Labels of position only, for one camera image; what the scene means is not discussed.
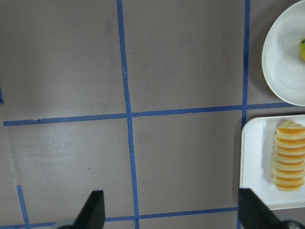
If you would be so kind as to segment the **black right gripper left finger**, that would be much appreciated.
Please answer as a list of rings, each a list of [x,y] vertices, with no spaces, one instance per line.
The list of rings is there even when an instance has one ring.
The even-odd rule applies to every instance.
[[[56,223],[57,229],[102,229],[105,223],[104,192],[92,191],[75,220]]]

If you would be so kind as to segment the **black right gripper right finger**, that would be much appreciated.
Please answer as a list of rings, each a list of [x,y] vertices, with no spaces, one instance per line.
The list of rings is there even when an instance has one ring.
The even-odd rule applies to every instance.
[[[280,220],[250,189],[238,190],[238,218],[245,229],[303,229],[295,220]]]

